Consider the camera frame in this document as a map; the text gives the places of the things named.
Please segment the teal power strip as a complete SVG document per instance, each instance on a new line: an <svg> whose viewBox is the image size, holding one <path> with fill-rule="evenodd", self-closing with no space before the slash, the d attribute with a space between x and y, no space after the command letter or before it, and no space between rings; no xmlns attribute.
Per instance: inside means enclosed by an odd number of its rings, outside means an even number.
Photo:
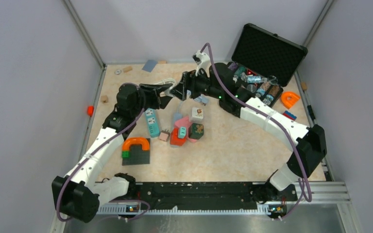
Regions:
<svg viewBox="0 0 373 233"><path fill-rule="evenodd" d="M156 116L156 111L152 108L148 108L145 111L145 118L147 122L147 128L151 138L158 137L160 135L159 121Z"/></svg>

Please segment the white cube socket adapter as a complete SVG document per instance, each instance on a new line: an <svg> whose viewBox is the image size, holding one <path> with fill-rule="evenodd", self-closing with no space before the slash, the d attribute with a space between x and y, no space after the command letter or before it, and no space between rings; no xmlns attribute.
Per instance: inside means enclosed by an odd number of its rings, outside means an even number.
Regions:
<svg viewBox="0 0 373 233"><path fill-rule="evenodd" d="M202 122L204 119L203 109L198 107L193 107L191 109L190 121L193 123Z"/></svg>

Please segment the pink triangular power strip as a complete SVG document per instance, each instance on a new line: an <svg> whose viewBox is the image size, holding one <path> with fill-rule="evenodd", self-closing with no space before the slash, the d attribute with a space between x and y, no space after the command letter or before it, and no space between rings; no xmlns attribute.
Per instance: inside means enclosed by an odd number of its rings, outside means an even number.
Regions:
<svg viewBox="0 0 373 233"><path fill-rule="evenodd" d="M174 123L175 128L185 127L186 128L185 138L191 143L196 143L196 142L198 142L198 139L189 138L189 127L191 125L192 125L192 122L189 121L189 116L185 116L185 117L175 121L175 123Z"/></svg>

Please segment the teal small plug adapter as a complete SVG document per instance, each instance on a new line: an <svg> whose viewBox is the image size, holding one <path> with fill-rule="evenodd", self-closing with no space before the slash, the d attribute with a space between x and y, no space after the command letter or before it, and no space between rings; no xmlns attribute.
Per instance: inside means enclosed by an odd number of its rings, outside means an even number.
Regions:
<svg viewBox="0 0 373 233"><path fill-rule="evenodd" d="M180 127L178 129L178 136L177 137L179 139L185 139L186 136L187 136L187 129L186 129L186 127Z"/></svg>

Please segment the dark green cube adapter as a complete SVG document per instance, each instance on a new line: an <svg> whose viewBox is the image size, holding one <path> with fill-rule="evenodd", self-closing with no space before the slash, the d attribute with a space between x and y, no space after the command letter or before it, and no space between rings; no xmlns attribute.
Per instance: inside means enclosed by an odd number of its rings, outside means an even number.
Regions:
<svg viewBox="0 0 373 233"><path fill-rule="evenodd" d="M192 123L188 128L189 139L199 140L204 135L204 125L199 123Z"/></svg>

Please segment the red cube socket adapter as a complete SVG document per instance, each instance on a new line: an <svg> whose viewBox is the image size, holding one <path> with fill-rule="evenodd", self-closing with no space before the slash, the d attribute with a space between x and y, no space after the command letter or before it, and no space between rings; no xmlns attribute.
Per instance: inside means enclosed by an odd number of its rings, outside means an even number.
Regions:
<svg viewBox="0 0 373 233"><path fill-rule="evenodd" d="M179 133L179 129L178 128L174 128L170 134L170 145L172 146L182 146L186 141L187 141L187 138L184 137L184 138L179 138L178 136L178 133Z"/></svg>

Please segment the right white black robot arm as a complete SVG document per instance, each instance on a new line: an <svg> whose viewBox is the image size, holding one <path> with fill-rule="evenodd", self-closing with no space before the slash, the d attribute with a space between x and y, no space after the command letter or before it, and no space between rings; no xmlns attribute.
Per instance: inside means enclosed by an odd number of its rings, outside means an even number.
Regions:
<svg viewBox="0 0 373 233"><path fill-rule="evenodd" d="M298 179L305 182L327 155L325 132L315 124L307 126L278 113L248 90L246 81L223 63L183 72L170 93L180 100L201 95L217 98L220 107L232 115L263 127L292 151L289 160L266 182L265 193L271 200L285 194L285 188Z"/></svg>

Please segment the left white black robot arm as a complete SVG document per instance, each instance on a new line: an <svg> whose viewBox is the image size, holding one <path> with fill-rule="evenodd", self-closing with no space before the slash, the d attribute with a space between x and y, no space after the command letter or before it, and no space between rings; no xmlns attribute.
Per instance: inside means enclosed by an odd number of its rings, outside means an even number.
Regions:
<svg viewBox="0 0 373 233"><path fill-rule="evenodd" d="M113 111L105 118L81 160L66 175L52 181L54 207L59 221L77 219L90 222L98 208L122 197L132 200L136 187L129 176L117 176L104 183L96 180L112 154L121 149L137 121L148 109L164 109L172 99L174 85L124 83L119 87Z"/></svg>

